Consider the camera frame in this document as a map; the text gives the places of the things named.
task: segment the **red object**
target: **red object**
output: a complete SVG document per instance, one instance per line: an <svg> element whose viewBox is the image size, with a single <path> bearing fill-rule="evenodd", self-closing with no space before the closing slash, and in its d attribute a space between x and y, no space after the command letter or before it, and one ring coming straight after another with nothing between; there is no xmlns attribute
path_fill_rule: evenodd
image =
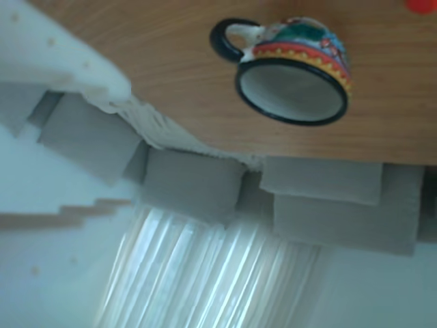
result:
<svg viewBox="0 0 437 328"><path fill-rule="evenodd" d="M429 14L437 9L437 0L406 0L407 7L418 14Z"/></svg>

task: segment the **colorful painted pattern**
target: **colorful painted pattern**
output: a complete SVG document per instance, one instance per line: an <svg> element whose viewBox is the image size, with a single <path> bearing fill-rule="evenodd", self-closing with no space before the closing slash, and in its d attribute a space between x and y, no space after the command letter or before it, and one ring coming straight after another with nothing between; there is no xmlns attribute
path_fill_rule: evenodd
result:
<svg viewBox="0 0 437 328"><path fill-rule="evenodd" d="M332 57L317 49L303 44L290 44L284 42L270 42L256 46L253 49L255 59L285 58L315 66L336 79L349 93L352 82L349 72Z"/></svg>
<svg viewBox="0 0 437 328"><path fill-rule="evenodd" d="M259 58L286 58L304 62L336 79L350 94L346 50L340 39L316 20L290 18L268 27L261 42L253 47Z"/></svg>

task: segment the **mug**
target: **mug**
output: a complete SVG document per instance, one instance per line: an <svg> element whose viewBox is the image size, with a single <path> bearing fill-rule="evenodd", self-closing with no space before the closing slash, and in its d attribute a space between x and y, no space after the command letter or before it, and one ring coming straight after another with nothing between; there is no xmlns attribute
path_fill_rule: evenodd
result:
<svg viewBox="0 0 437 328"><path fill-rule="evenodd" d="M227 38L246 40L239 49ZM212 48L238 63L240 97L269 118L318 126L341 118L348 108L351 78L340 39L319 21L296 17L269 27L228 18L211 31Z"/></svg>

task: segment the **wooden surface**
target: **wooden surface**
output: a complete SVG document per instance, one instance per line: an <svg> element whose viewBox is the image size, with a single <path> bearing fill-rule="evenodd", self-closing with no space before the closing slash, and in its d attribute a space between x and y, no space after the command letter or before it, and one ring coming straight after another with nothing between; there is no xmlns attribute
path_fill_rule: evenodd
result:
<svg viewBox="0 0 437 328"><path fill-rule="evenodd" d="M437 164L437 12L402 0L32 0L115 62L144 100L224 150ZM346 117L325 127L269 120L236 95L236 67L215 55L225 17L272 23L312 16L342 38L354 90Z"/></svg>

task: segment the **black mug rim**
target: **black mug rim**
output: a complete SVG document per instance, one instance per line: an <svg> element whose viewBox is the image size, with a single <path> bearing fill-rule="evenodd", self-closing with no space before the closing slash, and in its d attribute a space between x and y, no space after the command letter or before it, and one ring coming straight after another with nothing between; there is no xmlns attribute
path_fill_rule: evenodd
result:
<svg viewBox="0 0 437 328"><path fill-rule="evenodd" d="M281 66L292 66L297 67L303 70L306 70L307 72L310 72L311 74L315 74L321 79L325 80L329 84L331 84L335 90L340 94L340 97L343 101L342 106L340 106L339 110L336 112L335 115L330 116L329 118L324 118L323 120L317 120L317 121L302 121L302 120L292 120L289 118L284 118L283 116L275 115L271 112L268 112L261 107L258 107L255 105L242 91L241 87L241 78L242 75L247 71L254 67L261 66L261 65L281 65ZM340 82L338 82L336 79L334 79L332 76L330 76L328 73L324 72L323 70L320 70L319 68L309 65L307 63L304 63L302 61L297 61L293 59L285 59L285 58L261 58L261 59L254 59L251 61L245 61L238 64L238 71L235 77L235 86L238 95L243 99L243 101L248 104L250 107L252 107L254 110L256 110L258 113L267 116L268 118L272 118L273 120L280 121L287 124L295 124L295 125L301 125L301 126L322 126L327 125L330 123L333 123L340 118L342 118L346 111L348 110L348 94L344 90L344 88L341 86Z"/></svg>

